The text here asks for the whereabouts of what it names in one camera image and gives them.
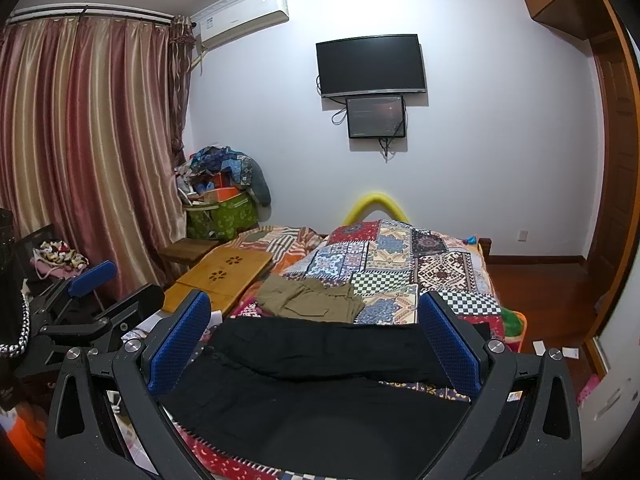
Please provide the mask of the black pants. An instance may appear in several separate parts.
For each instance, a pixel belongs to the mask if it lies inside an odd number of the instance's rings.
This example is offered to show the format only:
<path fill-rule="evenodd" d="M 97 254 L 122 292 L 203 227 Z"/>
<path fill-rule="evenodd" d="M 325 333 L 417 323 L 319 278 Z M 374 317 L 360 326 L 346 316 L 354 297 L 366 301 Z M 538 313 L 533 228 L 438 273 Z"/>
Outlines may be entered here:
<path fill-rule="evenodd" d="M 468 414 L 420 326 L 232 318 L 163 397 L 190 434 L 267 466 L 413 479 Z"/>

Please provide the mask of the white paper scrap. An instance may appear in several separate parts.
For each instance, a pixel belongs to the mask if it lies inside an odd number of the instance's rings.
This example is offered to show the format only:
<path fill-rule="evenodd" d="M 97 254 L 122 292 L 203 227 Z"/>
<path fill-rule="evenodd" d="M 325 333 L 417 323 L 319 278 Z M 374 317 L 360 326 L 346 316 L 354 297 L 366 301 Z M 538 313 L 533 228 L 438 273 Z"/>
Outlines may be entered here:
<path fill-rule="evenodd" d="M 535 340 L 533 342 L 533 347 L 536 356 L 543 356 L 546 353 L 546 346 L 542 340 Z"/>
<path fill-rule="evenodd" d="M 562 355 L 565 359 L 578 360 L 579 359 L 579 349 L 575 347 L 563 347 Z"/>

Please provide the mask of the white plastic storage box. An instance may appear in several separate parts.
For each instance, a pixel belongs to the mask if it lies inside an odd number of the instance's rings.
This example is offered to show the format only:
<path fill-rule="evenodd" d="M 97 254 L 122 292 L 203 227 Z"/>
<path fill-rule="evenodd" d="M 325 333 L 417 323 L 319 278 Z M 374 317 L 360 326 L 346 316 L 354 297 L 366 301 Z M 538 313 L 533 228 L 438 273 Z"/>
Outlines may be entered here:
<path fill-rule="evenodd" d="M 582 470 L 600 466 L 639 406 L 639 278 L 629 280 L 600 347 L 610 368 L 579 408 Z"/>

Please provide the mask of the pink croc shoe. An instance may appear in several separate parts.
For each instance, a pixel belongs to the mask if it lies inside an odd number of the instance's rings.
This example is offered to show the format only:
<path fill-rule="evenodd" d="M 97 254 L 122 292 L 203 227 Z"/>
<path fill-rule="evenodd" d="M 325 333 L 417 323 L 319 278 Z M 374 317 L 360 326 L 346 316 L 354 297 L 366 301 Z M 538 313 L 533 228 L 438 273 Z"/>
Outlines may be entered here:
<path fill-rule="evenodd" d="M 599 384 L 600 377 L 597 374 L 592 374 L 577 395 L 577 405 L 582 405 Z"/>

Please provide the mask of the small wooden stool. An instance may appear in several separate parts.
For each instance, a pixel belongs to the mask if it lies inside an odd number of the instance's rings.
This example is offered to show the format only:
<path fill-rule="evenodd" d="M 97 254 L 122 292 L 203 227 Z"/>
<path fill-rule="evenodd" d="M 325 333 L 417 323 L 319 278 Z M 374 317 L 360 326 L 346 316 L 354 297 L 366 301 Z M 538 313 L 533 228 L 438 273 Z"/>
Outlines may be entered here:
<path fill-rule="evenodd" d="M 219 245 L 218 240 L 197 240 L 183 237 L 158 251 L 165 270 L 172 271 L 172 265 L 193 266 Z"/>

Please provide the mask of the green orange fleece blanket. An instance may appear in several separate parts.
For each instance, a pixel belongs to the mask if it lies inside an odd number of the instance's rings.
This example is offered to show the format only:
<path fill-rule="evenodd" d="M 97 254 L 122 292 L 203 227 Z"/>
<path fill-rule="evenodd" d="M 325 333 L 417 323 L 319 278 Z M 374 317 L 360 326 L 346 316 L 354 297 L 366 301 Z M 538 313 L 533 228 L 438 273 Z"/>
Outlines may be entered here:
<path fill-rule="evenodd" d="M 526 316 L 518 311 L 501 308 L 501 319 L 503 326 L 502 341 L 511 351 L 520 353 L 527 330 Z"/>

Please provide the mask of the wooden lap desk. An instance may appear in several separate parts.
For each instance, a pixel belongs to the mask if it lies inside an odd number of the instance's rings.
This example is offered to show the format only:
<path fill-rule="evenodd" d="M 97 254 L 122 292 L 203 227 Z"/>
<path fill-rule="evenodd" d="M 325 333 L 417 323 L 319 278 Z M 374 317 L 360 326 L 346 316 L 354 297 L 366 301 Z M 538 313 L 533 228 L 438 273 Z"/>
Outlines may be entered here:
<path fill-rule="evenodd" d="M 200 290 L 208 297 L 210 310 L 227 315 L 271 263 L 270 252 L 215 248 L 166 290 L 162 310 L 175 312 L 190 292 Z"/>

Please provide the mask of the green storage bag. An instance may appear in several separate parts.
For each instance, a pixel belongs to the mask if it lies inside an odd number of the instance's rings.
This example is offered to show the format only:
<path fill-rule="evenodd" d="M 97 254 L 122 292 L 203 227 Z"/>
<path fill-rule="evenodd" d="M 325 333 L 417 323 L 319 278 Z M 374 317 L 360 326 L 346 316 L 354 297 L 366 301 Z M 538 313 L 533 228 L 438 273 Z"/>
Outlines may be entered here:
<path fill-rule="evenodd" d="M 257 225 L 256 205 L 245 192 L 222 202 L 186 207 L 186 236 L 194 240 L 225 243 Z"/>

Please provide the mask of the pile of blue clothes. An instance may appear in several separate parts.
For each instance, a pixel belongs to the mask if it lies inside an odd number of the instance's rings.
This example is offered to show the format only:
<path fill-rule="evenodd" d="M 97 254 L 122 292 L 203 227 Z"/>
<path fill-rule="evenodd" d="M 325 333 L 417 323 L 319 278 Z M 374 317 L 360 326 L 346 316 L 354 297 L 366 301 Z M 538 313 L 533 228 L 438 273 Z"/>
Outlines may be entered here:
<path fill-rule="evenodd" d="M 218 188 L 236 188 L 261 207 L 271 205 L 271 193 L 262 168 L 254 158 L 230 146 L 206 146 L 176 168 L 178 185 L 186 195 L 203 196 Z"/>

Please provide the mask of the red gold striped curtain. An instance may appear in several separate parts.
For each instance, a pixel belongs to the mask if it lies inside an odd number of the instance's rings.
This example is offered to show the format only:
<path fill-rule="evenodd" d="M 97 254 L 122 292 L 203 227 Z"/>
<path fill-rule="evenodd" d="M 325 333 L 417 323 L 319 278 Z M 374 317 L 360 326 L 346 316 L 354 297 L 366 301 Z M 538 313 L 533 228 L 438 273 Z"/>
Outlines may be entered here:
<path fill-rule="evenodd" d="M 1 205 L 18 236 L 43 226 L 114 262 L 116 298 L 169 280 L 183 237 L 175 170 L 189 99 L 190 21 L 76 15 L 1 33 Z"/>

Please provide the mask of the wooden door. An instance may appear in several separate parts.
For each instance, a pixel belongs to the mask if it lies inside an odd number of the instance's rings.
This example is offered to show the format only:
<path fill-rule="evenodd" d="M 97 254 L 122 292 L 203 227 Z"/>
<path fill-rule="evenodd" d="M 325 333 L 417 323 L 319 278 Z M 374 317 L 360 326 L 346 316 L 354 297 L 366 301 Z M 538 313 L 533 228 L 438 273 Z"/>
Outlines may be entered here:
<path fill-rule="evenodd" d="M 613 30 L 590 40 L 602 94 L 603 181 L 587 266 L 603 292 L 589 340 L 613 314 L 639 239 L 639 67 L 631 38 L 610 0 L 602 0 Z"/>

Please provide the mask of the patchwork patterned bed cover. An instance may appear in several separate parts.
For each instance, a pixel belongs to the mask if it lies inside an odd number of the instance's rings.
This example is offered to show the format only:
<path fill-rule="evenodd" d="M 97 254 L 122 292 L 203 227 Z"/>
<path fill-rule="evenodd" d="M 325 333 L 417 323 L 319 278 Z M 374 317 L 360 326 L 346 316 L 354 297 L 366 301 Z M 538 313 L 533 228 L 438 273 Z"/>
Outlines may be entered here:
<path fill-rule="evenodd" d="M 243 234 L 235 246 L 270 252 L 274 266 L 250 286 L 226 321 L 277 318 L 258 306 L 256 292 L 271 275 L 280 275 L 296 281 L 315 278 L 329 286 L 351 284 L 364 308 L 354 322 L 341 324 L 420 326 L 419 300 L 437 292 L 458 318 L 470 323 L 484 338 L 503 336 L 502 307 L 486 270 L 483 247 L 475 240 L 459 240 L 395 220 L 378 220 L 341 226 L 327 237 L 306 229 L 259 229 Z M 471 403 L 468 396 L 454 390 L 451 382 L 446 387 L 432 387 L 431 394 L 469 406 Z M 332 477 L 271 467 L 224 452 L 190 434 L 170 417 L 194 455 L 214 474 L 229 479 Z"/>

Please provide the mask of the curtain rail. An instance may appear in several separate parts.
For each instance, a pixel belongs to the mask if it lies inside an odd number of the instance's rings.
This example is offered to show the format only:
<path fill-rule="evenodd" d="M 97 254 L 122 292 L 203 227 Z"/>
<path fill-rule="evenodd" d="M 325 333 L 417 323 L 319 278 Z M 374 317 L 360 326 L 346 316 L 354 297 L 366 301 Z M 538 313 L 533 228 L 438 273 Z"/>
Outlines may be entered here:
<path fill-rule="evenodd" d="M 26 6 L 15 9 L 6 20 L 8 23 L 21 23 L 38 18 L 59 18 L 60 16 L 95 15 L 112 16 L 113 18 L 133 18 L 160 24 L 169 24 L 172 15 L 160 11 L 136 8 L 135 6 L 121 6 L 109 3 L 48 3 L 40 6 Z"/>

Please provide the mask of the small black wall monitor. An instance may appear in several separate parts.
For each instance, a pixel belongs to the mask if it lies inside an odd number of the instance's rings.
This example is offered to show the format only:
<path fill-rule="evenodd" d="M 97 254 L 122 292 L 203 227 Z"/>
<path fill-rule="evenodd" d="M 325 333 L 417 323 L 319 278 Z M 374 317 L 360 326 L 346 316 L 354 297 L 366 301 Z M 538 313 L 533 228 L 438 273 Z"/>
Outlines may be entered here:
<path fill-rule="evenodd" d="M 354 96 L 346 99 L 351 139 L 391 139 L 406 136 L 405 100 L 399 94 Z"/>

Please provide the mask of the large black wall television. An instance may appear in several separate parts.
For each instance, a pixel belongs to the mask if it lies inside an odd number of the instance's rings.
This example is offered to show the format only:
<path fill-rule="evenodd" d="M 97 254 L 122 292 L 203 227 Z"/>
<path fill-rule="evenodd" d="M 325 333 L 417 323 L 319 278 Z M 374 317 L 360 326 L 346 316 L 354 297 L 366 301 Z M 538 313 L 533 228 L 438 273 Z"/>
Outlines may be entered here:
<path fill-rule="evenodd" d="M 365 36 L 316 44 L 318 83 L 324 98 L 378 93 L 425 93 L 416 34 Z"/>

